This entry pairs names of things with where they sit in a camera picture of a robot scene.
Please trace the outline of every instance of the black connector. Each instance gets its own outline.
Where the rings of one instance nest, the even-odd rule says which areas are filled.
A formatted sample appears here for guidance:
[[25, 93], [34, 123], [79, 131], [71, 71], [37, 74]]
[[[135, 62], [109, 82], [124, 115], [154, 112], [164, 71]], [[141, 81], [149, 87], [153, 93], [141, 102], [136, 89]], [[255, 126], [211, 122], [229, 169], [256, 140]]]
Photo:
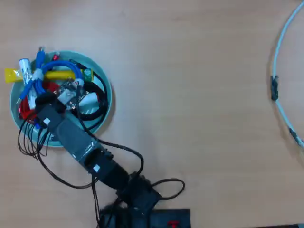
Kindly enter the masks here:
[[273, 101], [276, 101], [279, 98], [278, 79], [278, 76], [270, 77], [271, 100]]
[[290, 134], [292, 135], [292, 137], [294, 138], [294, 140], [296, 141], [296, 143], [297, 143], [298, 145], [300, 145], [299, 140], [298, 140], [298, 135], [297, 135], [297, 133], [294, 132], [291, 128], [288, 128], [288, 130], [289, 130]]
[[135, 175], [135, 173], [131, 174], [128, 185], [123, 190], [117, 191], [116, 194], [128, 204], [132, 212], [147, 215], [161, 199], [161, 195], [144, 176], [134, 177]]

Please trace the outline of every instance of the electronic component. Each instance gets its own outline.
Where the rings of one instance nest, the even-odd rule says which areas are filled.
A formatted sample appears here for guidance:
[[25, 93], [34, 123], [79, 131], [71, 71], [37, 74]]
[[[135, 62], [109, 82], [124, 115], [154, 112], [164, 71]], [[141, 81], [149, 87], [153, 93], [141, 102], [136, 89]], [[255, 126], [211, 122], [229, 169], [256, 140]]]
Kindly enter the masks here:
[[[100, 211], [105, 221], [110, 218], [110, 212], [109, 206]], [[148, 216], [143, 217], [130, 213], [126, 208], [118, 207], [108, 228], [191, 228], [190, 210], [153, 210]]]
[[83, 88], [80, 89], [79, 100], [76, 99], [76, 89], [78, 83], [74, 80], [67, 80], [60, 85], [54, 93], [58, 96], [58, 100], [64, 104], [67, 110], [75, 109], [77, 102], [80, 102], [86, 95]]

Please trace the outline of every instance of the cable clip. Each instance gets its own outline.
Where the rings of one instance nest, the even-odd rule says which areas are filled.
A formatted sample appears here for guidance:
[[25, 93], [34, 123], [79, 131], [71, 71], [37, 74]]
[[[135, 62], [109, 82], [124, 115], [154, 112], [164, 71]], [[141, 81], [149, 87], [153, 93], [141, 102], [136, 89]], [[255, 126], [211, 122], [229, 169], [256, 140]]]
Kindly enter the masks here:
[[276, 101], [279, 98], [279, 93], [278, 93], [278, 76], [275, 77], [270, 77], [270, 90], [271, 90], [271, 100]]

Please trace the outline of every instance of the circular wire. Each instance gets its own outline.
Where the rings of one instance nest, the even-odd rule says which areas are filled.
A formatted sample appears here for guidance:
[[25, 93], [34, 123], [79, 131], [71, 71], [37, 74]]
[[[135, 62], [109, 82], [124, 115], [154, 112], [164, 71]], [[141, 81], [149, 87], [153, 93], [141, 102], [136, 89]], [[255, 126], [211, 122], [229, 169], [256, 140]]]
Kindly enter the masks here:
[[168, 196], [168, 197], [161, 197], [160, 200], [172, 200], [172, 199], [178, 197], [185, 190], [185, 187], [186, 187], [185, 182], [180, 179], [177, 179], [177, 178], [168, 178], [168, 179], [159, 180], [159, 181], [155, 182], [154, 184], [152, 184], [152, 187], [155, 187], [159, 184], [168, 183], [168, 182], [180, 182], [182, 184], [182, 187], [176, 194], [174, 194], [172, 196]]
[[[281, 34], [280, 34], [280, 37], [279, 37], [279, 40], [278, 40], [278, 43], [277, 43], [277, 46], [276, 46], [276, 49], [275, 49], [275, 55], [274, 55], [274, 60], [273, 60], [273, 63], [272, 63], [272, 78], [275, 79], [276, 78], [276, 65], [277, 65], [277, 59], [278, 59], [278, 56], [279, 56], [279, 53], [280, 53], [280, 49], [281, 49], [281, 46], [282, 46], [282, 43], [283, 43], [283, 40], [284, 40], [284, 36], [287, 32], [287, 29], [290, 25], [290, 23], [293, 21], [293, 19], [296, 17], [296, 15], [299, 13], [299, 11], [302, 9], [302, 7], [304, 6], [304, 1], [301, 2], [301, 4], [293, 11], [293, 13], [291, 14], [291, 16], [288, 18], [287, 22], [285, 23], [282, 31], [281, 31]], [[283, 120], [285, 121], [287, 127], [289, 129], [291, 129], [293, 132], [295, 132], [295, 129], [294, 127], [292, 126], [292, 124], [290, 123], [287, 115], [285, 114], [285, 111], [280, 103], [280, 99], [278, 98], [276, 101], [276, 106], [283, 118]], [[296, 141], [297, 143], [299, 144], [300, 147], [304, 148], [304, 142], [303, 140], [296, 134]]]

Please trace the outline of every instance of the black base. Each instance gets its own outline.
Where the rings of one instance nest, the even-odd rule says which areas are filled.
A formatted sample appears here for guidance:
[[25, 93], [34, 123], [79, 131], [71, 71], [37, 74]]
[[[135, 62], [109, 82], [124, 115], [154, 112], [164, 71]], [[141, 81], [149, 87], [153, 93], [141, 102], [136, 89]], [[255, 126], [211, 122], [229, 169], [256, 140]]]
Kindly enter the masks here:
[[[103, 223], [110, 217], [103, 210]], [[139, 216], [128, 209], [117, 208], [113, 211], [109, 228], [191, 228], [189, 209], [153, 210], [149, 216]]]

